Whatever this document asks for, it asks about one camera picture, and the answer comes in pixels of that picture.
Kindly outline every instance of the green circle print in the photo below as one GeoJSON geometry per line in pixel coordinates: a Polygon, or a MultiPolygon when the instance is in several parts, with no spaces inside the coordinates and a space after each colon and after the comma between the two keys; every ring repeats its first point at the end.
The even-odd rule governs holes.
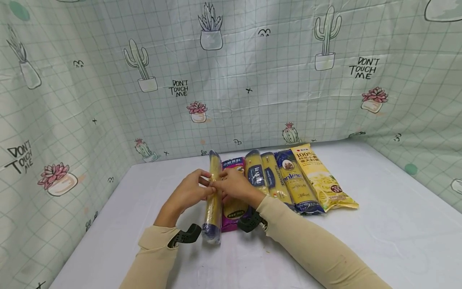
{"type": "Polygon", "coordinates": [[[404,166],[404,171],[413,176],[417,174],[418,169],[415,164],[407,164],[404,166]]]}
{"type": "Polygon", "coordinates": [[[22,21],[29,21],[30,20],[29,11],[27,11],[27,9],[24,6],[22,6],[21,4],[19,4],[18,2],[10,1],[10,10],[11,10],[11,12],[13,12],[13,14],[16,17],[18,17],[22,21]]]}

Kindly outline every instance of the woman's left hand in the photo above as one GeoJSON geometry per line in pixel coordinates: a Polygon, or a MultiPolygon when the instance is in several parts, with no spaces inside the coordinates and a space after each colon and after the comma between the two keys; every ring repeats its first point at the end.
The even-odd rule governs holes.
{"type": "Polygon", "coordinates": [[[187,175],[163,205],[154,225],[168,228],[175,227],[176,221],[187,208],[215,193],[217,190],[209,187],[209,181],[203,178],[210,178],[211,176],[209,172],[201,169],[187,175]]]}

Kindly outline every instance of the hand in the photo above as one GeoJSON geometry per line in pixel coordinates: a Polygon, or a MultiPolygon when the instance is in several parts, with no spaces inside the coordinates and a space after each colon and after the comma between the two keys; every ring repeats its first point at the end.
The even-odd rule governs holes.
{"type": "Polygon", "coordinates": [[[230,197],[233,197],[246,202],[256,209],[266,196],[252,186],[244,174],[234,168],[225,169],[220,174],[220,177],[224,179],[222,181],[211,182],[209,186],[217,190],[222,190],[224,203],[226,203],[230,197]]]}
{"type": "Polygon", "coordinates": [[[210,178],[211,176],[209,172],[201,169],[187,175],[162,206],[154,225],[168,228],[175,227],[176,221],[187,208],[215,193],[217,189],[209,187],[209,181],[203,178],[210,178]]]}

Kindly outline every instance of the purple pasta package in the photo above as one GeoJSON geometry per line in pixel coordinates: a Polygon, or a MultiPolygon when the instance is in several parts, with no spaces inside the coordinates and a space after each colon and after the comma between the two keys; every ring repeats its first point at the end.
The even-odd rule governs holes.
{"type": "MultiPolygon", "coordinates": [[[[235,168],[244,174],[244,158],[235,158],[226,160],[222,163],[223,170],[226,168],[235,168]]],[[[249,205],[241,200],[232,198],[223,205],[223,216],[221,218],[221,231],[229,232],[237,230],[237,221],[239,218],[250,215],[249,205]]]]}

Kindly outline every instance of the spaghetti package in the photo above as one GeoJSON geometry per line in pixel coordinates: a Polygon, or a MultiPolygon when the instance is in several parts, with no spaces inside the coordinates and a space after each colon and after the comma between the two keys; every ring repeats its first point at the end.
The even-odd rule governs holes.
{"type": "Polygon", "coordinates": [[[291,150],[302,167],[303,174],[311,183],[319,203],[326,212],[340,207],[355,209],[359,207],[358,203],[340,188],[337,180],[319,160],[311,149],[310,144],[291,148],[291,150]]]}
{"type": "MultiPolygon", "coordinates": [[[[235,158],[226,160],[222,163],[223,170],[226,168],[235,168],[244,174],[244,158],[235,158]]],[[[237,221],[240,217],[249,217],[249,205],[241,200],[231,198],[226,204],[223,204],[223,215],[221,217],[221,231],[229,232],[237,230],[237,221]]]]}
{"type": "Polygon", "coordinates": [[[252,186],[269,195],[265,173],[263,172],[263,162],[261,161],[258,149],[250,151],[250,153],[245,156],[244,175],[252,186]]]}
{"type": "Polygon", "coordinates": [[[295,206],[293,205],[292,198],[284,183],[274,154],[271,152],[264,153],[261,155],[261,160],[263,162],[266,180],[268,181],[269,194],[272,197],[278,198],[291,210],[295,211],[295,206]]]}
{"type": "MultiPolygon", "coordinates": [[[[209,152],[210,158],[210,181],[220,180],[220,173],[222,171],[221,158],[214,151],[209,152]]],[[[205,212],[205,222],[202,226],[202,237],[209,244],[220,244],[221,241],[221,191],[207,197],[207,205],[205,212]]]]}
{"type": "Polygon", "coordinates": [[[287,189],[295,203],[295,209],[307,215],[324,213],[310,186],[306,183],[292,151],[277,152],[275,157],[287,189]]]}

